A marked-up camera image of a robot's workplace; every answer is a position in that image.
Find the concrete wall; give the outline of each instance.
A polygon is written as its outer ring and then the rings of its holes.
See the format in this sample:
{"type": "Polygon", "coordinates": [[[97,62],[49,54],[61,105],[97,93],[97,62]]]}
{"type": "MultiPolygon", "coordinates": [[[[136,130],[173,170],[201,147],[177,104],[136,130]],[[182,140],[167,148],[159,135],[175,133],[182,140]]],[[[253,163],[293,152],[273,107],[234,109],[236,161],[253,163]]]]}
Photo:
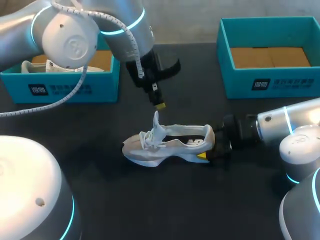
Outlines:
{"type": "MultiPolygon", "coordinates": [[[[0,15],[33,0],[0,0],[0,15]]],[[[319,0],[142,0],[158,43],[215,42],[220,18],[315,16],[319,0]]]]}

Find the black tabletop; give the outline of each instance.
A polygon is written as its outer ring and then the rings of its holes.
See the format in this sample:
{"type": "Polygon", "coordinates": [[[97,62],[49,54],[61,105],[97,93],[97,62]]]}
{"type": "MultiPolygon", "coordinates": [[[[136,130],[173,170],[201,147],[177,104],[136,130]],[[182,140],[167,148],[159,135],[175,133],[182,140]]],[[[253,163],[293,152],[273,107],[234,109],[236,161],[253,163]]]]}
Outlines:
{"type": "MultiPolygon", "coordinates": [[[[164,65],[182,70],[160,83],[163,125],[215,126],[307,98],[228,100],[216,45],[157,45],[164,65]]],[[[15,106],[2,87],[1,112],[15,106]]],[[[152,128],[154,107],[121,68],[116,104],[65,104],[0,119],[0,134],[35,140],[58,160],[82,215],[83,240],[282,240],[278,211],[288,190],[277,149],[234,152],[229,171],[169,158],[147,168],[120,151],[128,137],[152,128]]]]}

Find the white spiral cable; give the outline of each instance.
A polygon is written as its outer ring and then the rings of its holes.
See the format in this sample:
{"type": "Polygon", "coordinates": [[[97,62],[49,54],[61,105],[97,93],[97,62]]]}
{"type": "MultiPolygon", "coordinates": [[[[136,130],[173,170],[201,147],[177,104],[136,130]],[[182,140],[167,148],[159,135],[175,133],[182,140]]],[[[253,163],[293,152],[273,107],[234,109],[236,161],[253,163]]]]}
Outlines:
{"type": "Polygon", "coordinates": [[[30,113],[40,112],[40,111],[43,111],[43,110],[48,110],[48,109],[55,108],[55,107],[63,104],[64,102],[66,102],[70,98],[72,98],[77,93],[77,91],[80,89],[81,85],[85,81],[86,74],[87,74],[87,68],[88,68],[87,65],[85,65],[83,67],[83,72],[81,74],[80,80],[78,81],[78,83],[76,84],[74,89],[67,96],[62,98],[61,100],[56,101],[56,102],[51,103],[51,104],[48,104],[48,105],[45,105],[45,106],[34,107],[34,108],[29,108],[29,109],[19,110],[19,111],[2,112],[2,113],[0,113],[0,118],[12,117],[12,116],[17,116],[17,115],[22,115],[22,114],[30,114],[30,113]]]}
{"type": "Polygon", "coordinates": [[[109,14],[106,14],[103,12],[98,12],[98,11],[87,11],[87,10],[83,10],[82,8],[78,9],[81,7],[81,4],[79,2],[75,3],[76,2],[75,0],[73,0],[72,2],[74,5],[76,5],[75,8],[61,5],[61,4],[57,3],[56,0],[51,0],[51,5],[53,7],[55,7],[56,9],[63,11],[63,12],[66,12],[66,13],[69,13],[69,14],[81,15],[83,17],[95,17],[95,18],[105,19],[109,22],[114,23],[119,28],[121,28],[130,40],[130,43],[133,48],[134,59],[135,59],[135,64],[136,64],[136,68],[138,71],[138,76],[140,79],[142,79],[145,76],[145,74],[144,74],[144,70],[141,65],[139,47],[138,47],[138,44],[137,44],[137,41],[136,41],[134,35],[127,28],[127,26],[122,21],[120,21],[119,19],[117,19],[114,16],[111,16],[109,14]]]}
{"type": "MultiPolygon", "coordinates": [[[[82,15],[84,17],[90,16],[90,17],[101,18],[101,19],[105,19],[107,21],[110,21],[110,22],[118,25],[126,33],[126,35],[130,39],[130,42],[131,42],[131,45],[133,48],[133,52],[134,52],[136,68],[138,71],[138,77],[140,79],[142,79],[145,76],[142,65],[141,65],[140,52],[139,52],[139,47],[138,47],[137,41],[136,41],[135,37],[133,36],[132,32],[127,28],[127,26],[123,22],[121,22],[119,19],[115,18],[114,16],[111,16],[106,13],[97,12],[97,11],[85,11],[82,9],[76,10],[72,7],[60,5],[60,4],[56,3],[55,0],[51,1],[51,5],[54,8],[61,10],[61,11],[64,11],[64,12],[67,12],[67,13],[72,13],[75,15],[82,15]]],[[[70,98],[72,98],[77,93],[77,91],[80,89],[81,85],[84,83],[86,75],[87,75],[87,69],[88,69],[88,65],[85,65],[83,67],[81,77],[80,77],[78,83],[76,84],[76,86],[74,87],[74,89],[67,96],[62,98],[61,100],[54,102],[54,103],[51,103],[51,104],[48,104],[48,105],[45,105],[45,106],[34,107],[34,108],[18,110],[18,111],[2,112],[2,113],[0,113],[0,118],[40,112],[40,111],[55,108],[55,107],[65,103],[66,101],[68,101],[70,98]]]]}

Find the shoe sole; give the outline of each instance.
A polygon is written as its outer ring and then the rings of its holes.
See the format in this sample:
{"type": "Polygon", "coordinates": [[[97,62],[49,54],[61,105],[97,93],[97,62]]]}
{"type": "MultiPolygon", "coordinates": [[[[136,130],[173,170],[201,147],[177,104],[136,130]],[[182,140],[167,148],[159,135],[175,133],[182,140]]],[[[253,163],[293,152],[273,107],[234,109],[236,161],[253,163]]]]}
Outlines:
{"type": "MultiPolygon", "coordinates": [[[[124,156],[135,164],[138,164],[138,165],[141,165],[144,167],[150,167],[150,168],[154,168],[154,167],[159,166],[159,164],[161,164],[165,159],[169,158],[169,156],[168,156],[168,157],[163,157],[163,158],[153,160],[153,161],[139,161],[139,160],[135,160],[130,157],[127,157],[126,155],[124,155],[124,156]]],[[[197,164],[208,164],[209,163],[208,160],[201,159],[197,155],[193,155],[193,154],[176,154],[174,156],[182,158],[190,163],[197,163],[197,164]]]]}

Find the teal box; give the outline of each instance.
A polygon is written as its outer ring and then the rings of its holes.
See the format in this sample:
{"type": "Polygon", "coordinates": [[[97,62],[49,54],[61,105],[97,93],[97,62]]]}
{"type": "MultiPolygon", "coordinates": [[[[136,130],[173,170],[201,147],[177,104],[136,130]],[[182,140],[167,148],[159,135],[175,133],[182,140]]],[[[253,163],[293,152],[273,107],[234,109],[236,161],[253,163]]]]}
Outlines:
{"type": "MultiPolygon", "coordinates": [[[[109,50],[101,35],[97,49],[109,50]]],[[[80,90],[67,103],[115,103],[118,100],[119,73],[120,63],[112,56],[110,71],[88,72],[80,90]]],[[[6,90],[16,104],[57,102],[71,92],[80,77],[80,72],[22,74],[21,64],[0,74],[6,90]],[[32,88],[39,88],[41,92],[34,93],[32,88]]]]}
{"type": "Polygon", "coordinates": [[[320,96],[320,27],[314,17],[222,18],[217,56],[227,98],[320,96]],[[230,48],[302,47],[311,67],[235,68],[230,48]]]}

